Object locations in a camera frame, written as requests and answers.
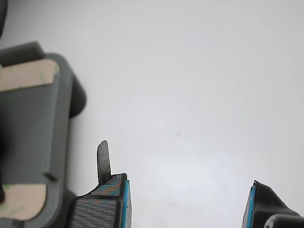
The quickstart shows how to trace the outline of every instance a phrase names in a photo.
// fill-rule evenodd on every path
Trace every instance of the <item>gray plastic holder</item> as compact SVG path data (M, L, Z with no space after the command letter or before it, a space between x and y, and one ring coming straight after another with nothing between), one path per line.
M4 67L39 59L57 62L60 73L50 85L0 93L0 180L6 184L46 184L47 198L31 220L0 218L0 228L63 227L76 197L65 187L69 118L79 114L86 95L68 62L44 54L37 42L0 51Z

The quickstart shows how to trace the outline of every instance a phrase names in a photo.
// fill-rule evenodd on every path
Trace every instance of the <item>white surface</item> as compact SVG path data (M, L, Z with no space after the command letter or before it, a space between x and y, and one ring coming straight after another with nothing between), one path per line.
M253 180L304 215L304 1L12 0L0 48L38 40L87 92L68 186L96 149L131 180L133 228L241 227Z

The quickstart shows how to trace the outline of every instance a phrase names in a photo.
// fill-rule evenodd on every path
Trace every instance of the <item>tan foam pad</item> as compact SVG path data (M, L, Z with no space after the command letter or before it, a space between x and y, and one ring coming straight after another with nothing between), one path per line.
M46 184L3 184L5 200L0 204L0 218L29 220L43 209Z
M51 84L56 73L59 66L51 59L4 67L0 69L0 92Z

